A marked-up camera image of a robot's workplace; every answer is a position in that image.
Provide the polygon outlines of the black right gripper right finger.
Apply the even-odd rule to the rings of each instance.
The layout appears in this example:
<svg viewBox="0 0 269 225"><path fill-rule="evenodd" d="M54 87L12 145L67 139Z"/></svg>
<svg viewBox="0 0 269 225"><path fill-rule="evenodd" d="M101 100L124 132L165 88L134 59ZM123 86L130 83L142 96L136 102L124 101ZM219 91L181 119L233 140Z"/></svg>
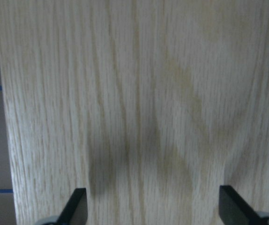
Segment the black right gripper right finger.
<svg viewBox="0 0 269 225"><path fill-rule="evenodd" d="M269 213L255 211L230 185L219 187L219 216L225 225L269 225Z"/></svg>

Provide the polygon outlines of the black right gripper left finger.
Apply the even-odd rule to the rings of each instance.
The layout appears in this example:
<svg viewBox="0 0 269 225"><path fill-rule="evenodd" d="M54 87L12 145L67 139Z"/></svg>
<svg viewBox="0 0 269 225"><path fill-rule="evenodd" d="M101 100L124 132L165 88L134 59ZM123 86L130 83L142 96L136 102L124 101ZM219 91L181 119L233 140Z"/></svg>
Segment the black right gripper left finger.
<svg viewBox="0 0 269 225"><path fill-rule="evenodd" d="M76 188L59 216L40 219L37 225L86 225L88 202L86 188Z"/></svg>

